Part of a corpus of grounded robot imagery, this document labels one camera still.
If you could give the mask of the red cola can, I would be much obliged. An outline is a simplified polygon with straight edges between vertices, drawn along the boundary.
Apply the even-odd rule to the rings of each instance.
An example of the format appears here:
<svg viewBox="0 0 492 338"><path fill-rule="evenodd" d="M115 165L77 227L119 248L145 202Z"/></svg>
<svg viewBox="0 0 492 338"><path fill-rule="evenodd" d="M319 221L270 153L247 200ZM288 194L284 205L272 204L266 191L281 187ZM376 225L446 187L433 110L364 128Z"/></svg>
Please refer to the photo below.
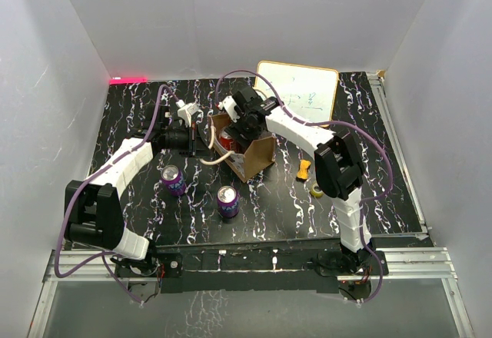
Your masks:
<svg viewBox="0 0 492 338"><path fill-rule="evenodd" d="M219 134L219 142L226 151L241 152L241 147L237 141L225 129Z"/></svg>

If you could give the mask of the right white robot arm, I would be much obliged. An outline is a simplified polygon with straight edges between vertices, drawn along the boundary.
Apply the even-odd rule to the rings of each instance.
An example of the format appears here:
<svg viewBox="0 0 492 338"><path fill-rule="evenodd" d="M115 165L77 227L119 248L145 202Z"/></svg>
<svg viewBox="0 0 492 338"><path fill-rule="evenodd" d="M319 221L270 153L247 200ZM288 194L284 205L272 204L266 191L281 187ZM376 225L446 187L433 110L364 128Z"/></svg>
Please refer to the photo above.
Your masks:
<svg viewBox="0 0 492 338"><path fill-rule="evenodd" d="M279 135L294 143L314 160L317 185L333 203L340 227L340 250L334 254L348 272L359 274L371 262L364 245L371 234L361 217L364 165L351 134L336 135L307 122L281 104L279 98L263 99L244 86L218 102L231 123L226 131L247 147L263 133Z"/></svg>

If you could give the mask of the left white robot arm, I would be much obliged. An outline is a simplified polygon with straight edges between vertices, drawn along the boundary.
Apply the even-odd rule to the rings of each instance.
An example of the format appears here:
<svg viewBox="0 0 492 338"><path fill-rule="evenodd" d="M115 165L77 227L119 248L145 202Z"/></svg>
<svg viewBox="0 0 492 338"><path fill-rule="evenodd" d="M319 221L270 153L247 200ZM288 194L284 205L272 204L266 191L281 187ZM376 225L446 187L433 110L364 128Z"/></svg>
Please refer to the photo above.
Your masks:
<svg viewBox="0 0 492 338"><path fill-rule="evenodd" d="M150 240L126 227L120 199L138 172L163 150L188 157L208 152L198 131L199 105L179 101L177 107L172 114L168 106L160 105L157 117L132 129L98 172L67 185L66 240L132 259L131 265L143 276L158 269L157 254L148 250Z"/></svg>

